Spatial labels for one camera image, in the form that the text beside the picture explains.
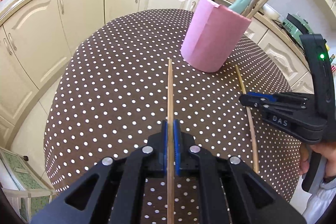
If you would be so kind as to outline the person's right hand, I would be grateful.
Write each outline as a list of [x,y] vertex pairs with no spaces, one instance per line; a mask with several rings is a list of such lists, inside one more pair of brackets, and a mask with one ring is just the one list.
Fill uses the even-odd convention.
[[[310,145],[312,151],[321,154],[327,159],[325,167],[325,182],[330,182],[335,178],[336,168],[335,168],[335,142],[332,143],[318,143],[315,145]],[[301,144],[299,148],[300,161],[299,161],[299,175],[306,174],[309,170],[309,151],[305,144]]]

